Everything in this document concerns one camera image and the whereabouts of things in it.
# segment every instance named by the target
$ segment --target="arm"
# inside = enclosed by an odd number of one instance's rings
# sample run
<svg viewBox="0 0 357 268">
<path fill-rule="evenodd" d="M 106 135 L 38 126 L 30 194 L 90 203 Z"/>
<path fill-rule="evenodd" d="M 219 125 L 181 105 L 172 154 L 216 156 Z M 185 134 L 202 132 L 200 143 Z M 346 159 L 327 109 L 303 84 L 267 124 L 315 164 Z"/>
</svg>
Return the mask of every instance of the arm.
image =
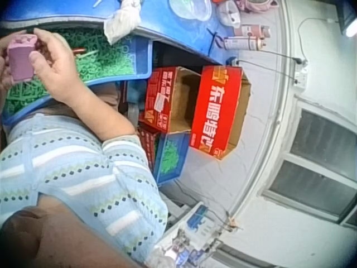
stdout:
<svg viewBox="0 0 357 268">
<path fill-rule="evenodd" d="M 35 29 L 34 34 L 47 46 L 52 64 L 50 66 L 38 51 L 30 53 L 30 60 L 36 75 L 55 100 L 71 107 L 101 140 L 135 134 L 129 120 L 100 100 L 80 80 L 73 52 L 62 36 L 40 29 Z"/>
<path fill-rule="evenodd" d="M 85 85 L 77 89 L 80 97 L 66 104 L 102 141 L 135 134 L 135 128 L 124 116 L 99 99 Z"/>
</svg>

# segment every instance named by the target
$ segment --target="window frame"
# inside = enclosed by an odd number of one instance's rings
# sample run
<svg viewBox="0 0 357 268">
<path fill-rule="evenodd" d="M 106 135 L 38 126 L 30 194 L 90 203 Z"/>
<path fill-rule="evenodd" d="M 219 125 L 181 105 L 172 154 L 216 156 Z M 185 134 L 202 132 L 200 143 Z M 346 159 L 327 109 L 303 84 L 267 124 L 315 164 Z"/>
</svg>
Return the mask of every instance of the window frame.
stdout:
<svg viewBox="0 0 357 268">
<path fill-rule="evenodd" d="M 306 213 L 312 215 L 314 217 L 324 219 L 333 223 L 336 223 L 341 226 L 350 227 L 353 229 L 357 229 L 357 226 L 352 224 L 348 224 L 347 221 L 351 218 L 351 216 L 357 211 L 357 197 L 355 199 L 355 204 L 353 203 L 346 208 L 347 212 L 343 213 L 340 217 L 330 214 L 328 212 L 324 212 L 322 210 L 309 207 L 298 201 L 292 200 L 288 197 L 284 197 L 278 193 L 270 191 L 270 188 L 277 177 L 284 161 L 291 162 L 302 168 L 311 170 L 315 173 L 321 174 L 329 179 L 335 180 L 339 183 L 347 185 L 351 188 L 357 189 L 357 181 L 353 181 L 347 177 L 344 177 L 332 170 L 329 170 L 326 167 L 323 167 L 311 160 L 306 158 L 300 157 L 298 155 L 290 153 L 293 142 L 295 140 L 295 136 L 297 133 L 298 125 L 302 116 L 302 111 L 306 111 L 317 116 L 320 116 L 324 119 L 331 121 L 341 127 L 350 130 L 352 133 L 357 135 L 357 125 L 353 124 L 352 122 L 347 121 L 342 116 L 338 115 L 337 113 L 330 111 L 325 108 L 321 108 L 313 103 L 310 103 L 306 100 L 300 99 L 298 97 L 294 98 L 293 106 L 292 106 L 290 118 L 289 118 L 289 125 L 287 134 L 283 139 L 282 146 L 278 155 L 278 158 L 275 164 L 272 167 L 272 171 L 269 174 L 267 184 L 264 186 L 261 195 L 265 198 L 272 200 L 280 205 L 296 209 L 302 213 Z"/>
</svg>

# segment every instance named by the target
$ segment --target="blue plastic crate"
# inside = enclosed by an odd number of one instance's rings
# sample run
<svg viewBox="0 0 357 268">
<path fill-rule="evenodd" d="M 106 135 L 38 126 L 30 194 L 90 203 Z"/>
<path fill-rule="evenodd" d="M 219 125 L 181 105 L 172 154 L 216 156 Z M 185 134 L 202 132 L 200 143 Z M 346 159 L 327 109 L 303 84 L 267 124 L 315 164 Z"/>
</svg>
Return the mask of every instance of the blue plastic crate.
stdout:
<svg viewBox="0 0 357 268">
<path fill-rule="evenodd" d="M 152 40 L 142 36 L 135 36 L 129 46 L 129 51 L 135 59 L 135 74 L 108 76 L 87 81 L 85 84 L 91 86 L 108 82 L 149 78 L 152 74 Z M 50 95 L 44 96 L 15 114 L 8 114 L 4 110 L 2 114 L 2 122 L 5 126 L 14 126 L 31 112 L 45 107 L 50 100 L 52 100 Z"/>
<path fill-rule="evenodd" d="M 177 148 L 178 162 L 176 167 L 166 174 L 161 173 L 163 153 L 165 146 L 168 141 L 172 142 Z M 153 176 L 158 186 L 164 183 L 176 179 L 181 175 L 182 169 L 184 168 L 187 152 L 189 150 L 190 144 L 190 134 L 189 133 L 176 133 L 176 134 L 164 134 L 160 135 L 160 140 L 158 143 L 158 148 L 155 157 L 155 166 L 153 171 Z"/>
</svg>

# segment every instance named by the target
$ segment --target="striped shirt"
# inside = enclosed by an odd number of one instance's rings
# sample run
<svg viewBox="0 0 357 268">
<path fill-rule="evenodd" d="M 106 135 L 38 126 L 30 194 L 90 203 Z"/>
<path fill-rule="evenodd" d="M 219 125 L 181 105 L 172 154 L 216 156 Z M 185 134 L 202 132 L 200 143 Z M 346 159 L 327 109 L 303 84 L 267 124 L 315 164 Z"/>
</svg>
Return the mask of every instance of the striped shirt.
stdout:
<svg viewBox="0 0 357 268">
<path fill-rule="evenodd" d="M 161 238 L 167 207 L 136 135 L 103 144 L 78 120 L 37 114 L 19 123 L 0 154 L 0 220 L 61 200 L 98 235 L 144 262 Z"/>
</svg>

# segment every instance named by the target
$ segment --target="green plastic pieces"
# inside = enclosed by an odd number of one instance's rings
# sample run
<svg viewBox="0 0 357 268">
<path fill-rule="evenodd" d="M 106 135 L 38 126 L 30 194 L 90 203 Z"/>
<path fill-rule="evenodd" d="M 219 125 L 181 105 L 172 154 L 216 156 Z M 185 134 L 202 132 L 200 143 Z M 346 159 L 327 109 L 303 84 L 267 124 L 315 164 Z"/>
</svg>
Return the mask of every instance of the green plastic pieces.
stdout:
<svg viewBox="0 0 357 268">
<path fill-rule="evenodd" d="M 157 155 L 159 138 L 155 140 L 155 155 Z M 176 144 L 170 140 L 167 140 L 165 148 L 163 150 L 163 157 L 161 162 L 161 174 L 167 174 L 176 168 L 179 163 L 180 156 L 177 153 Z"/>
<path fill-rule="evenodd" d="M 135 74 L 136 54 L 132 36 L 124 37 L 110 46 L 103 30 L 69 28 L 57 30 L 72 49 L 84 47 L 86 53 L 76 56 L 77 69 L 83 81 Z M 6 99 L 7 114 L 14 114 L 28 104 L 48 95 L 42 83 L 35 77 L 27 83 L 20 83 L 10 89 Z"/>
</svg>

